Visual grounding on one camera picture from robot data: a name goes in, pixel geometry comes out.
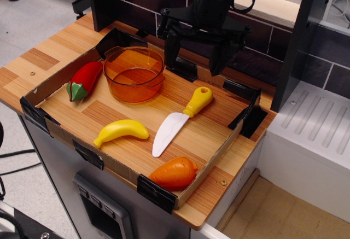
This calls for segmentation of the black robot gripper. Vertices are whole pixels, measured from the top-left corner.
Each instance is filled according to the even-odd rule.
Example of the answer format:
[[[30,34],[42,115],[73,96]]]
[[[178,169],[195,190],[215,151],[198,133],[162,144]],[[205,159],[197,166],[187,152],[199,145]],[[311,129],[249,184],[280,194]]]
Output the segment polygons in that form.
[[[173,69],[181,39],[214,46],[210,59],[211,76],[222,73],[235,54],[244,49],[249,25],[228,17],[229,10],[245,14],[252,9],[236,9],[235,0],[193,0],[184,8],[163,8],[158,35],[165,39],[165,65]]]

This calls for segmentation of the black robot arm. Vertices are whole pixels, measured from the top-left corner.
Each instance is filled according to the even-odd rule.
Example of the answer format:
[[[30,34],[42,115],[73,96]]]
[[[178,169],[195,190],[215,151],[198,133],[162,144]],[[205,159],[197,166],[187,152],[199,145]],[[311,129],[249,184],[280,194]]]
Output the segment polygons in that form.
[[[165,40],[165,65],[173,69],[182,40],[213,46],[209,58],[212,76],[219,75],[234,55],[243,50],[252,28],[228,16],[232,9],[246,14],[252,6],[235,8],[235,0],[193,0],[184,8],[163,8],[158,35]]]

